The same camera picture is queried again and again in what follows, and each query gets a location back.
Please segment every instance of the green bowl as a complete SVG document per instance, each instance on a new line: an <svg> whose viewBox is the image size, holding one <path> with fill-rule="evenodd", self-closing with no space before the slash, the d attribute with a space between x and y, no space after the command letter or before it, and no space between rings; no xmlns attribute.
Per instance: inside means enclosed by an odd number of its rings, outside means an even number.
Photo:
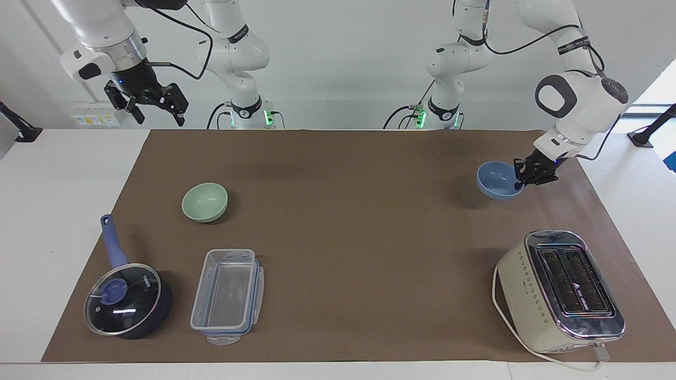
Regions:
<svg viewBox="0 0 676 380"><path fill-rule="evenodd" d="M228 192L218 183L201 183L185 193L180 207L195 222L213 222L228 207Z"/></svg>

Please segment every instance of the saucepan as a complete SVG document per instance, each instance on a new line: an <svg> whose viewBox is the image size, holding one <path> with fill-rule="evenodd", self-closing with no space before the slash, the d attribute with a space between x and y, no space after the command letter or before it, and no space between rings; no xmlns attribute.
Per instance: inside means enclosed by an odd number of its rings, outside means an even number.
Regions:
<svg viewBox="0 0 676 380"><path fill-rule="evenodd" d="M169 314L171 287L145 264L130 264L124 255L113 217L101 217L103 240L113 269L92 287L84 303L84 319L93 332L138 339L157 329Z"/></svg>

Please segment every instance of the blue handle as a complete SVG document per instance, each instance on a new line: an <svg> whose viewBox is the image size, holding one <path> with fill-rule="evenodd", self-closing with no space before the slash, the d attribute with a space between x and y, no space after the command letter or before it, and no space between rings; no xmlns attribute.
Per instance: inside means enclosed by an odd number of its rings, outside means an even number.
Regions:
<svg viewBox="0 0 676 380"><path fill-rule="evenodd" d="M129 264L118 240L118 232L115 230L115 223L113 216L110 214L101 217L101 228L103 229L103 241L105 242L105 250L108 251L108 260L113 268Z"/></svg>

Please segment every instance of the electrical socket panel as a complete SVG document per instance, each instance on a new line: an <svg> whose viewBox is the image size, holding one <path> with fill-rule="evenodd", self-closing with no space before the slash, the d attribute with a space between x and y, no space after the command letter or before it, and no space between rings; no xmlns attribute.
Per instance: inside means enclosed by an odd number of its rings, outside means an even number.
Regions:
<svg viewBox="0 0 676 380"><path fill-rule="evenodd" d="M87 108L74 110L70 117L79 127L106 127L121 126L126 114L114 108Z"/></svg>

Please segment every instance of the plastic food container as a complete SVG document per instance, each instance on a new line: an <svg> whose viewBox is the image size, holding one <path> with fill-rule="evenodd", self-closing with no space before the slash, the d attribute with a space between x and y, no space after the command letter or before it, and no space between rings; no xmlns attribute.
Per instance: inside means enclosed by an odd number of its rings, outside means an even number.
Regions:
<svg viewBox="0 0 676 380"><path fill-rule="evenodd" d="M211 250L204 258L190 327L217 346L239 341L258 321L263 268L251 250Z"/></svg>

